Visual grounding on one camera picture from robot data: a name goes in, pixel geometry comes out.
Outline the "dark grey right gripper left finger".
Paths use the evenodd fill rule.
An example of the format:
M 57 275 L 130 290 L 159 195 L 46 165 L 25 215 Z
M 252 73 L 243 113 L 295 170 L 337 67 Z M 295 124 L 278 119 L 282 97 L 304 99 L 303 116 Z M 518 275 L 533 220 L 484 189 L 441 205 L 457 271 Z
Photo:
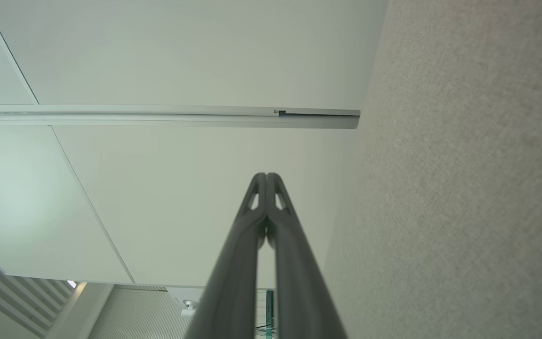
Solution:
M 205 287 L 187 339 L 253 339 L 266 175 L 252 178 Z

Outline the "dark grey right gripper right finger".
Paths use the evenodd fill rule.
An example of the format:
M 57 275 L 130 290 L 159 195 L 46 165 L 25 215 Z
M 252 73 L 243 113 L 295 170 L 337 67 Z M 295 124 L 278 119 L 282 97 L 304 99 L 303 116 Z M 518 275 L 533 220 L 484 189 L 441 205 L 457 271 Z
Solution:
M 346 339 L 292 200 L 274 172 L 267 174 L 267 216 L 277 264 L 280 339 Z

